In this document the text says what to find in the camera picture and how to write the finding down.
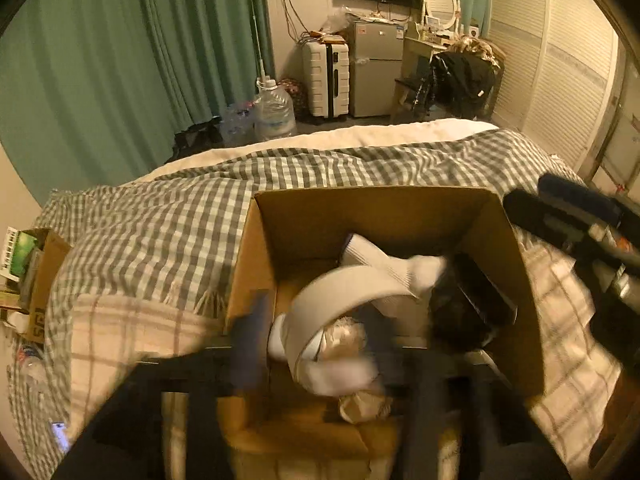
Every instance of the white suitcase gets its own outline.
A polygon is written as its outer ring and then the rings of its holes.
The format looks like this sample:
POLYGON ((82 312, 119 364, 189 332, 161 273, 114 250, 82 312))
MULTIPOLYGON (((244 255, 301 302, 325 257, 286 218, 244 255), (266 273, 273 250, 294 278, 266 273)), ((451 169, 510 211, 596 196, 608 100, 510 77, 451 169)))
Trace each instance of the white suitcase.
POLYGON ((302 47, 309 111, 327 119, 349 112, 349 47, 305 43, 302 47))

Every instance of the refrigerator door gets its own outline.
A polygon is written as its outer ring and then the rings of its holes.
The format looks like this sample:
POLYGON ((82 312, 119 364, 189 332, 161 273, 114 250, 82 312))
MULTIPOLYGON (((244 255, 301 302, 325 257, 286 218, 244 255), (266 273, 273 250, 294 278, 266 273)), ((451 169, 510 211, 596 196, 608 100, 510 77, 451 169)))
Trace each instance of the refrigerator door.
POLYGON ((355 59, 402 60, 402 25, 389 23, 355 22, 353 25, 353 52, 355 59))
POLYGON ((402 60, 356 62, 351 65, 349 111, 354 117, 391 114, 402 60))

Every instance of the mirror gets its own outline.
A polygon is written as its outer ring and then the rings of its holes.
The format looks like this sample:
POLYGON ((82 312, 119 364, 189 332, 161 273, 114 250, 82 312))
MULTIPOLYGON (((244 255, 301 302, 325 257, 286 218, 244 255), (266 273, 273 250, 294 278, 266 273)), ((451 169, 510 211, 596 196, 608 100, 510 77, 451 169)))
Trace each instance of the mirror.
POLYGON ((456 0, 426 0, 428 16, 440 20, 441 30, 450 28, 456 21, 456 0))

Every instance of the cardboard box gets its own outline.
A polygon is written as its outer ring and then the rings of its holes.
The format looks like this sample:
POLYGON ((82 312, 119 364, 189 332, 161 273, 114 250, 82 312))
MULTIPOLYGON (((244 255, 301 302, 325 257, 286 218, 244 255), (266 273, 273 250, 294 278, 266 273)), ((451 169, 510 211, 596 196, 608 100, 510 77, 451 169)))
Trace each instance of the cardboard box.
POLYGON ((51 285, 71 246, 49 229, 29 229, 26 232, 38 239, 38 247, 44 252, 31 291, 29 326, 22 336, 28 341, 43 343, 45 313, 51 285))
MULTIPOLYGON (((358 233, 387 254, 407 258, 468 253, 518 307, 516 323, 489 345, 498 368, 525 397, 542 394, 538 316, 518 244, 500 199, 465 187, 346 187, 274 190, 252 200, 228 306, 227 325, 247 312, 255 290, 273 291, 274 316, 299 291, 337 266, 344 241, 358 233)), ((393 453, 398 421, 340 422, 337 399, 314 396, 270 363, 263 388, 219 399, 232 447, 283 456, 373 458, 393 453)))

